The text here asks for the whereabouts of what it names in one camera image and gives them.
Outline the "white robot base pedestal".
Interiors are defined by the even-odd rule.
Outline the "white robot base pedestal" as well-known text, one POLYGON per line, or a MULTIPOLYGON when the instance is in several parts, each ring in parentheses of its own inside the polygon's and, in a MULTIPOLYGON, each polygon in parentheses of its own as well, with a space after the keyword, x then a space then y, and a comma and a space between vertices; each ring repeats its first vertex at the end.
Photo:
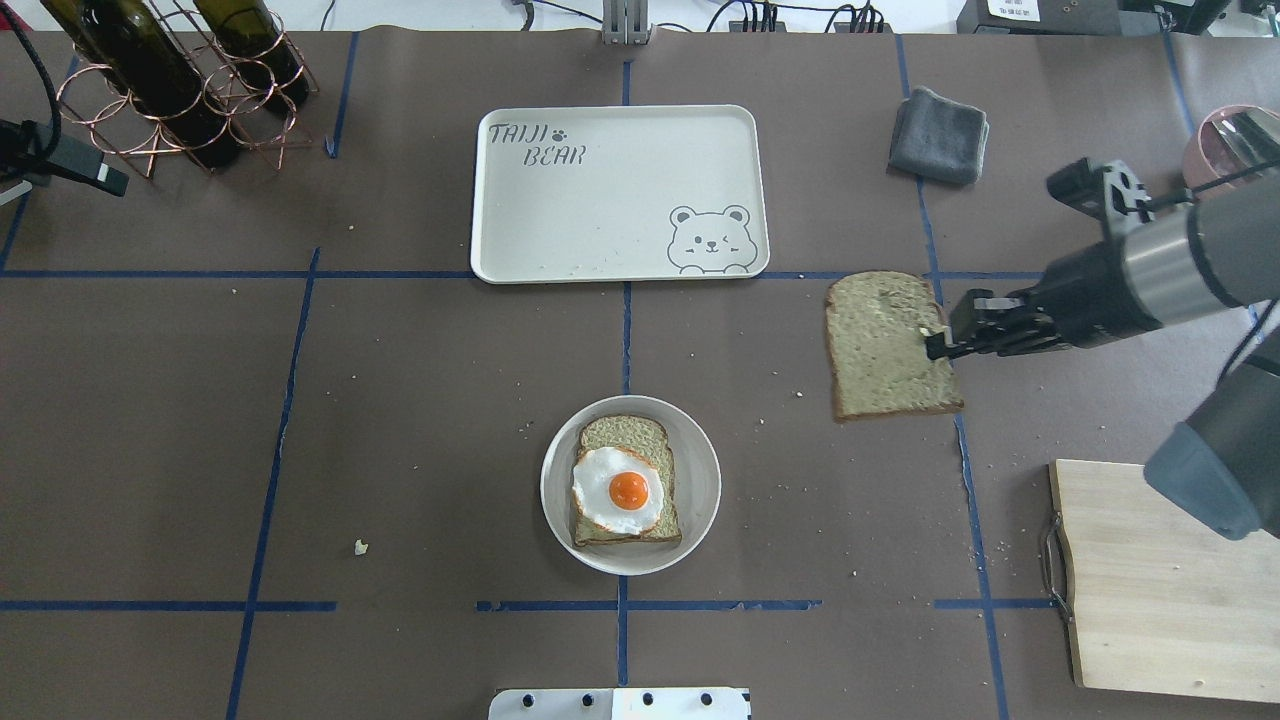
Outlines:
POLYGON ((489 719, 751 719, 750 691, 710 687, 506 689, 489 719))

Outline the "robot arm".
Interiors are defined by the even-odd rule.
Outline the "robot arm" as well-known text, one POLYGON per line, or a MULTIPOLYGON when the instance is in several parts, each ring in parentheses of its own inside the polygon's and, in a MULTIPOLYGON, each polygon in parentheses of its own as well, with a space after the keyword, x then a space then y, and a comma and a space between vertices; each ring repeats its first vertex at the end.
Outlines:
MULTIPOLYGON (((1277 179, 1190 202, 1047 265, 998 297, 968 291, 929 360, 1093 348, 1229 309, 1277 309, 1277 179)), ((1152 454, 1148 486, 1230 541, 1277 534, 1277 336, 1243 340, 1152 454)))

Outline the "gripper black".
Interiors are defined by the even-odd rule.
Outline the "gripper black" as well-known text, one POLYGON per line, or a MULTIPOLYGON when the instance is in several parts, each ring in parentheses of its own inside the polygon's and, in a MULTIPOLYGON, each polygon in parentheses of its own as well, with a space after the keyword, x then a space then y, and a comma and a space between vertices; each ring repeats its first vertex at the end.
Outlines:
POLYGON ((1093 348, 1161 329, 1132 290, 1121 249, 1100 242, 1051 263, 1032 287, 996 297, 968 291, 945 334, 925 337, 931 363, 1093 348))

